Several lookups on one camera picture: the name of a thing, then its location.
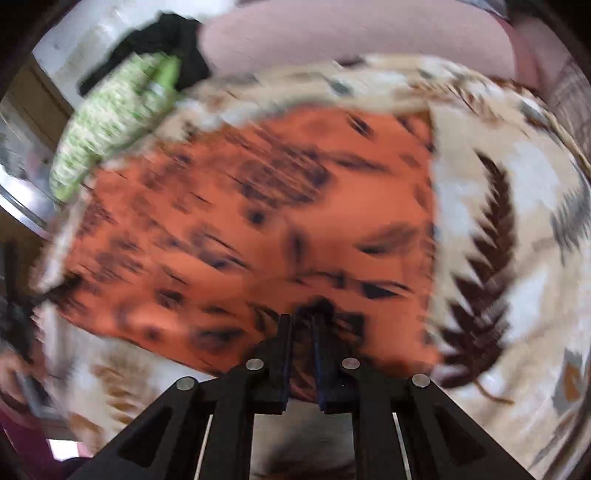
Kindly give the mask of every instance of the orange fabric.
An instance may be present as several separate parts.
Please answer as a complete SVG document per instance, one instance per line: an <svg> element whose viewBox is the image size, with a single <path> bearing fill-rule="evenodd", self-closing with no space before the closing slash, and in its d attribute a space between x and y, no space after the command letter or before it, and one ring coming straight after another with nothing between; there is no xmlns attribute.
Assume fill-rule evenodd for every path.
<svg viewBox="0 0 591 480"><path fill-rule="evenodd" d="M425 115L302 108L160 145L101 171L67 268L64 316L214 374L318 296L386 369L437 360L423 320L434 243ZM313 398L298 332L294 394Z"/></svg>

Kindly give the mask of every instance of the fern pattern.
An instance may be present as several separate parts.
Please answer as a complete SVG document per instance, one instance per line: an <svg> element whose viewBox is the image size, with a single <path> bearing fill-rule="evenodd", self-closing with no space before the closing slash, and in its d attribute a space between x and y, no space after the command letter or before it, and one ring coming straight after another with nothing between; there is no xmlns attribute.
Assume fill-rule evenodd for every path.
<svg viewBox="0 0 591 480"><path fill-rule="evenodd" d="M498 120L489 102L483 95L475 94L462 80L454 79L445 82L422 81L410 85L410 95L421 96L429 100L456 103L468 108L473 114L485 121Z"/></svg>
<svg viewBox="0 0 591 480"><path fill-rule="evenodd" d="M503 352L501 340L508 329L505 293L514 280L514 275L506 273L513 260L515 214L506 170L486 155L477 155L486 169L490 185L490 195L483 211L486 220L479 222L482 234L472 239L480 255L467 259L478 281L454 277L456 287L469 308L464 308L456 300L449 302L459 330L441 330L443 339L455 349L454 353L444 356L444 363L460 367L460 370L443 378L441 385L454 388L473 382L487 398L512 403L511 400L490 395L478 380L480 374L493 367Z"/></svg>
<svg viewBox="0 0 591 480"><path fill-rule="evenodd" d="M550 215L554 239L560 247L562 264L566 254L579 250L583 238L589 238L591 231L591 190L584 174L577 168L579 188L563 197L562 206Z"/></svg>
<svg viewBox="0 0 591 480"><path fill-rule="evenodd" d="M157 397L158 391L149 385L152 370L141 365L132 355L113 349L107 352L100 365L91 373L99 381L105 395L109 413L123 430Z"/></svg>
<svg viewBox="0 0 591 480"><path fill-rule="evenodd" d="M107 443L105 429L82 415L70 414L70 428L92 453L98 453Z"/></svg>

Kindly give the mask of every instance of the black cloth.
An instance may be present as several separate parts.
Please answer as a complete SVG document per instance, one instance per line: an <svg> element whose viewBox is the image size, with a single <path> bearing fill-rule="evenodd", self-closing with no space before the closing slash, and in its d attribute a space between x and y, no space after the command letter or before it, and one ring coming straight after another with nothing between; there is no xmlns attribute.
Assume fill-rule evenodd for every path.
<svg viewBox="0 0 591 480"><path fill-rule="evenodd" d="M92 459L87 457L72 457L62 461L61 471L64 475L64 478L68 478L69 476L73 475L76 470L84 466L89 460Z"/></svg>
<svg viewBox="0 0 591 480"><path fill-rule="evenodd" d="M175 88L178 91L199 80L208 78L211 70L197 49L197 32L201 23L177 14L161 14L156 23L142 30L133 30L115 47L108 60L95 68L78 84L85 96L132 52L175 55L181 59L180 74Z"/></svg>

